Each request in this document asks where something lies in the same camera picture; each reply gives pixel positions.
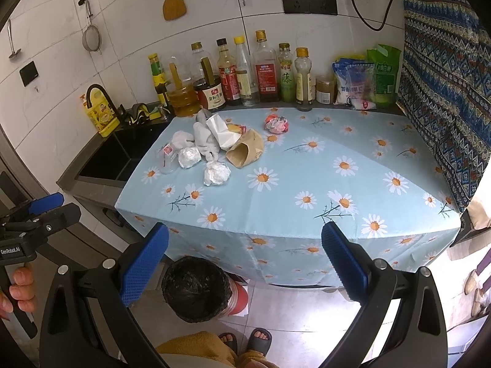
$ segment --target human hand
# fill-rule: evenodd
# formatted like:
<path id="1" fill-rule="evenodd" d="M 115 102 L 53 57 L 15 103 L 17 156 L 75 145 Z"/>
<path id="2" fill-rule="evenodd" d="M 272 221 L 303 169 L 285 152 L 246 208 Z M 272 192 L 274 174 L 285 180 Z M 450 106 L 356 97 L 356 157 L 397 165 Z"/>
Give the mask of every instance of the human hand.
<path id="1" fill-rule="evenodd" d="M 34 295 L 34 275 L 29 264 L 14 271 L 14 282 L 15 285 L 9 288 L 10 294 L 18 301 L 22 311 L 33 312 L 36 309 L 37 298 Z M 10 300 L 0 292 L 0 317 L 7 319 L 6 314 L 13 311 Z"/>

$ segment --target red label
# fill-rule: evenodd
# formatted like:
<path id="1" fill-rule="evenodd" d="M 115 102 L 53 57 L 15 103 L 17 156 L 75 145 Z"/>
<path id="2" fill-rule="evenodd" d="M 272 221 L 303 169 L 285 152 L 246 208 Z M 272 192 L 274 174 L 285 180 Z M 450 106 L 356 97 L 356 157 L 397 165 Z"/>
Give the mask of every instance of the red label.
<path id="1" fill-rule="evenodd" d="M 277 94 L 276 73 L 274 63 L 256 65 L 257 78 L 259 80 L 259 92 L 261 94 Z"/>
<path id="2" fill-rule="evenodd" d="M 234 100 L 241 97 L 239 92 L 239 82 L 235 73 L 235 65 L 230 67 L 220 67 L 220 80 L 222 81 L 223 94 L 225 99 Z"/>

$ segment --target kitchen sink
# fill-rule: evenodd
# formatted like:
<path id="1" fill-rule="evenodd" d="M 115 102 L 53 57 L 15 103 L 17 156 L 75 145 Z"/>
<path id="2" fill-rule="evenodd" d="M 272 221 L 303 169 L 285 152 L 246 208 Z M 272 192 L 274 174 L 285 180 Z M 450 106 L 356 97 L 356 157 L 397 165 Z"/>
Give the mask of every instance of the kitchen sink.
<path id="1" fill-rule="evenodd" d="M 144 124 L 114 131 L 79 173 L 81 177 L 128 181 L 168 123 Z"/>

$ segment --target trash can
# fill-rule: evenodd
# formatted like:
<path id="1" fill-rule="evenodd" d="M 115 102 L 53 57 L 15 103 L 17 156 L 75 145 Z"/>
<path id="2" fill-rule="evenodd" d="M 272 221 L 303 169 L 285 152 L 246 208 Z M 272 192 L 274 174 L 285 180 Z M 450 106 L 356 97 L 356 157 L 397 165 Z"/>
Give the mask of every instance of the trash can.
<path id="1" fill-rule="evenodd" d="M 186 322 L 208 321 L 242 311 L 247 292 L 220 267 L 197 257 L 172 263 L 162 280 L 162 294 L 177 316 Z"/>

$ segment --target tablecloth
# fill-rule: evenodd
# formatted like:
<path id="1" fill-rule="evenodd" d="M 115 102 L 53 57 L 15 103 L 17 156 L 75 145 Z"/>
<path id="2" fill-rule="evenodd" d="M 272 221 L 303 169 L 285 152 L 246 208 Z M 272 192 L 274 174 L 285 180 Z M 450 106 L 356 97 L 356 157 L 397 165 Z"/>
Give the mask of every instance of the tablecloth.
<path id="1" fill-rule="evenodd" d="M 263 130 L 267 115 L 288 119 L 287 133 Z M 455 238 L 461 225 L 442 170 L 404 116 L 295 108 L 220 113 L 260 131 L 258 161 L 231 169 L 220 186 L 203 184 L 205 162 L 162 174 L 157 151 L 173 133 L 192 133 L 194 117 L 176 118 L 124 187 L 117 210 L 145 236 L 170 229 L 171 259 L 194 255 L 228 272 L 278 285 L 340 285 L 321 247 L 332 220 L 372 258 L 415 271 Z M 220 161 L 227 162 L 224 156 Z"/>

